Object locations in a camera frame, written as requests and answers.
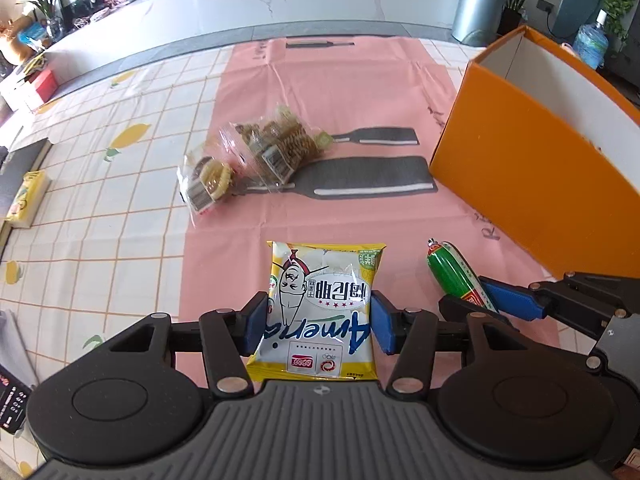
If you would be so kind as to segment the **green sausage stick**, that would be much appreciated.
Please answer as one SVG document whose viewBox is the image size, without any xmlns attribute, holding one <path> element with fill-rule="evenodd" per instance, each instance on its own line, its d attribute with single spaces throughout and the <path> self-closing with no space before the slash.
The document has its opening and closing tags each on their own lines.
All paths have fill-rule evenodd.
<svg viewBox="0 0 640 480">
<path fill-rule="evenodd" d="M 462 253 L 453 244 L 430 238 L 427 241 L 426 263 L 435 280 L 447 295 L 497 313 L 487 292 Z"/>
</svg>

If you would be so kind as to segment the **yellow white America snack bag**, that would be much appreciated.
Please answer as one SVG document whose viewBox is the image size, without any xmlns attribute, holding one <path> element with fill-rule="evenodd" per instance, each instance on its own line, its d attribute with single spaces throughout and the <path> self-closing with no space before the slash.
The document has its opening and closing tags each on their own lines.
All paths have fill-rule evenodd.
<svg viewBox="0 0 640 480">
<path fill-rule="evenodd" d="M 385 246 L 268 245 L 266 325 L 247 362 L 250 378 L 377 378 L 371 296 Z"/>
</svg>

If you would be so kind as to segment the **clear bag round cookies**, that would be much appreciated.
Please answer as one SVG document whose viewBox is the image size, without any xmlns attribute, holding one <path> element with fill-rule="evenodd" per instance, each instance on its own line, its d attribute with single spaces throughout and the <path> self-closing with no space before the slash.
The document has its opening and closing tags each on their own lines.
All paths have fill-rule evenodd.
<svg viewBox="0 0 640 480">
<path fill-rule="evenodd" d="M 202 143 L 177 168 L 179 193 L 192 214 L 206 214 L 231 194 L 234 176 L 228 157 Z"/>
</svg>

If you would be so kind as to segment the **orange cardboard box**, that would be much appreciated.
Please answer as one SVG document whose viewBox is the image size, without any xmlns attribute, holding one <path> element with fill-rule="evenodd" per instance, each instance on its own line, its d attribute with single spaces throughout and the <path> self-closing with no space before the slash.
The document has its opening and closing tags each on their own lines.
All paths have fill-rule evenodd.
<svg viewBox="0 0 640 480">
<path fill-rule="evenodd" d="M 536 30 L 469 62 L 431 170 L 552 275 L 638 275 L 638 108 Z"/>
</svg>

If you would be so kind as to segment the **clear bag brown twists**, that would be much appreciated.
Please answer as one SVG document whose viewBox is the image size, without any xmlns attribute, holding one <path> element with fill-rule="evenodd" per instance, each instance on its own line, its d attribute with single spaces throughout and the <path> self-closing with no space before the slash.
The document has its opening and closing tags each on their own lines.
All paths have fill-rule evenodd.
<svg viewBox="0 0 640 480">
<path fill-rule="evenodd" d="M 258 184 L 269 192 L 289 184 L 297 170 L 322 157 L 334 143 L 333 136 L 309 128 L 285 105 L 254 122 L 229 122 L 219 139 L 241 183 Z"/>
</svg>

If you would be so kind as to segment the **pink bottle print mat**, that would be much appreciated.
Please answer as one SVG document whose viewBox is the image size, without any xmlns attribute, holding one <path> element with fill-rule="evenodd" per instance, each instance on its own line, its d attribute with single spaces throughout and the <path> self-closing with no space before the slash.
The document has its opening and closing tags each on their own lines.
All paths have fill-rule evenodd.
<svg viewBox="0 0 640 480">
<path fill-rule="evenodd" d="M 515 285 L 548 278 L 430 174 L 460 80 L 460 70 L 409 38 L 337 38 L 327 48 L 275 39 L 233 48 L 208 148 L 218 150 L 221 131 L 269 117 L 280 105 L 335 140 L 285 190 L 242 184 L 194 218 L 184 239 L 181 317 L 239 309 L 267 289 L 279 269 L 275 242 L 382 245 L 373 286 L 400 308 L 435 310 L 442 298 L 425 261 L 429 240 L 448 240 L 488 278 Z"/>
</svg>

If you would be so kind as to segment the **smartphone lit screen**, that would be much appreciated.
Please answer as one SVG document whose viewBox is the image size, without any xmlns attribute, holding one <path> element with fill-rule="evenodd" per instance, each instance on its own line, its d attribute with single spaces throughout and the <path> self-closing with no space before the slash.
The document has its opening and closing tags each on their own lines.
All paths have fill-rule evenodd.
<svg viewBox="0 0 640 480">
<path fill-rule="evenodd" d="M 0 366 L 0 427 L 3 431 L 16 434 L 23 427 L 31 393 L 32 388 Z"/>
</svg>

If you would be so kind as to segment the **yellow duck tissue pack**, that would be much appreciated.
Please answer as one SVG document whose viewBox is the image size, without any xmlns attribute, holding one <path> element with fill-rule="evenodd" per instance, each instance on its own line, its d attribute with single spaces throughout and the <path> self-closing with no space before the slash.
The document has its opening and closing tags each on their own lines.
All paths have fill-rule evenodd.
<svg viewBox="0 0 640 480">
<path fill-rule="evenodd" d="M 29 229 L 43 200 L 51 179 L 44 170 L 29 171 L 14 196 L 6 214 L 6 222 L 13 229 Z"/>
</svg>

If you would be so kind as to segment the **blue water jug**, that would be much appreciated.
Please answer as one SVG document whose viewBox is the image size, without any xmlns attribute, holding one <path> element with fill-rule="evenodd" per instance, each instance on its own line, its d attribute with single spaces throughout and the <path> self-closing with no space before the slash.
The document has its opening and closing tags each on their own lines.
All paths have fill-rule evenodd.
<svg viewBox="0 0 640 480">
<path fill-rule="evenodd" d="M 606 11 L 601 9 L 594 23 L 579 27 L 574 40 L 574 52 L 582 62 L 593 70 L 603 64 L 605 53 L 608 50 L 608 37 L 604 30 L 607 17 Z"/>
</svg>

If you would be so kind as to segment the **black book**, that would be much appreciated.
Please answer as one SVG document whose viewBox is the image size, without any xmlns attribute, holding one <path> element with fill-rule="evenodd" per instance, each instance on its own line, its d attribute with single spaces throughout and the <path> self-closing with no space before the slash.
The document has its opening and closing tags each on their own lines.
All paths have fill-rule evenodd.
<svg viewBox="0 0 640 480">
<path fill-rule="evenodd" d="M 6 154 L 1 165 L 1 201 L 12 203 L 15 194 L 22 185 L 24 175 L 40 168 L 52 143 L 48 138 L 18 148 Z"/>
</svg>

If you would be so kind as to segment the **silver trash can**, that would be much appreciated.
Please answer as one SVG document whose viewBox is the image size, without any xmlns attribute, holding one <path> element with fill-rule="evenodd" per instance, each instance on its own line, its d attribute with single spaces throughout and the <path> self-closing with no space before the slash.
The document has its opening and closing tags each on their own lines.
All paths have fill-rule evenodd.
<svg viewBox="0 0 640 480">
<path fill-rule="evenodd" d="M 486 47 L 497 38 L 506 0 L 459 0 L 451 35 L 460 44 Z"/>
</svg>

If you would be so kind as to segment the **red box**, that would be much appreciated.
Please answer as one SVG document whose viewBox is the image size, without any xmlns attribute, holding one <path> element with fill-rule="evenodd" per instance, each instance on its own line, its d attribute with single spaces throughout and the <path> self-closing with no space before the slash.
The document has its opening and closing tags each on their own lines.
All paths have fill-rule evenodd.
<svg viewBox="0 0 640 480">
<path fill-rule="evenodd" d="M 58 82 L 50 68 L 31 74 L 25 82 L 25 100 L 31 110 L 35 110 L 50 101 L 58 91 Z"/>
</svg>

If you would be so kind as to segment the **white tv cabinet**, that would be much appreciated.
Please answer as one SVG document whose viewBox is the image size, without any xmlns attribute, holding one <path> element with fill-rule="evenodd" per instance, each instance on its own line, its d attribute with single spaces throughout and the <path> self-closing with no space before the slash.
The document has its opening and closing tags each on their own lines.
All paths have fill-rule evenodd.
<svg viewBox="0 0 640 480">
<path fill-rule="evenodd" d="M 64 79 L 146 50 L 250 27 L 371 24 L 449 28 L 459 0 L 138 0 L 65 37 L 47 52 Z"/>
</svg>

